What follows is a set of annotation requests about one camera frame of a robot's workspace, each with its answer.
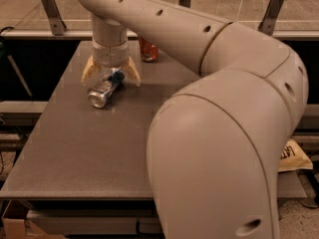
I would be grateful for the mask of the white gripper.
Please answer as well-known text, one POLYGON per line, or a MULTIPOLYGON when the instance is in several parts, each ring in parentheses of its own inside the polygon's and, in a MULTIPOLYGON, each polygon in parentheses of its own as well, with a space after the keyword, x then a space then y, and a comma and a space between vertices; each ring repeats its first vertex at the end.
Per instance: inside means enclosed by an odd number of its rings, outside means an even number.
POLYGON ((81 84, 85 86, 89 79, 96 75, 101 67, 120 67, 124 74, 139 87, 141 76, 130 56, 127 28, 108 18, 94 14, 92 19, 93 51, 83 70, 81 84))

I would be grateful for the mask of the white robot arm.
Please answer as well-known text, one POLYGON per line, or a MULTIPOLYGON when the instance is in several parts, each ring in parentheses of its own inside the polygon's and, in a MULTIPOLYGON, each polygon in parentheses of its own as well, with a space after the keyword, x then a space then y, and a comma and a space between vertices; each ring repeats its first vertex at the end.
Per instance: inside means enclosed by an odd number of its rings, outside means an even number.
POLYGON ((308 98, 299 56, 249 27, 160 0, 78 1, 197 74, 149 129, 165 239, 279 239, 279 159, 308 98))

